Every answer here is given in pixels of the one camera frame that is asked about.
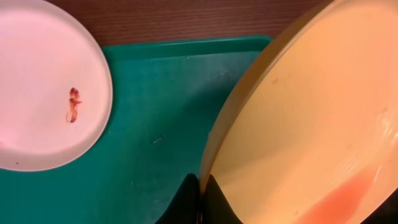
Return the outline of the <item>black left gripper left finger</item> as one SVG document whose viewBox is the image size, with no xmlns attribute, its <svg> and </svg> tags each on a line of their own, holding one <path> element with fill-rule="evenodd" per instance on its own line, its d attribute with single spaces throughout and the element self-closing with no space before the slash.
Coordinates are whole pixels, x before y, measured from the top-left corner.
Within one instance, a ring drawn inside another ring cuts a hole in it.
<svg viewBox="0 0 398 224">
<path fill-rule="evenodd" d="M 199 183 L 195 174 L 187 174 L 166 211 L 155 224 L 196 224 Z"/>
</svg>

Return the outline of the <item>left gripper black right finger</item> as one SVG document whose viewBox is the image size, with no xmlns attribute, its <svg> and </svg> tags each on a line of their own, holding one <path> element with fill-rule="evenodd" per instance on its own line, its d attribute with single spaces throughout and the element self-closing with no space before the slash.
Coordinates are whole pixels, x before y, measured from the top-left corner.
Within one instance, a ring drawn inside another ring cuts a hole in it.
<svg viewBox="0 0 398 224">
<path fill-rule="evenodd" d="M 210 175 L 203 194 L 204 224 L 243 224 L 233 212 L 216 179 Z"/>
</svg>

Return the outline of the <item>yellow plate with stain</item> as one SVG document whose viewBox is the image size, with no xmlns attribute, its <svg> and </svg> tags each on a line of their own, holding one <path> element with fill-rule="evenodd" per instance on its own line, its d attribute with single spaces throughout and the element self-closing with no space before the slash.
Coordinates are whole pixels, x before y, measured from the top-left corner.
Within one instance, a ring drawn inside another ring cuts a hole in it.
<svg viewBox="0 0 398 224">
<path fill-rule="evenodd" d="M 310 9 L 246 70 L 209 133 L 243 223 L 361 223 L 397 188 L 397 1 Z"/>
</svg>

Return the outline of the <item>white plate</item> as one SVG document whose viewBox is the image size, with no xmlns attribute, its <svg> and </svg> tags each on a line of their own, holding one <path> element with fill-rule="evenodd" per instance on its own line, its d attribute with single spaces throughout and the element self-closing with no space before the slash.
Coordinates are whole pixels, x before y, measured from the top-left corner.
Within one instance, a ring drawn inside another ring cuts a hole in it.
<svg viewBox="0 0 398 224">
<path fill-rule="evenodd" d="M 113 102 L 97 41 L 47 1 L 1 0 L 1 168 L 49 170 L 87 152 Z"/>
</svg>

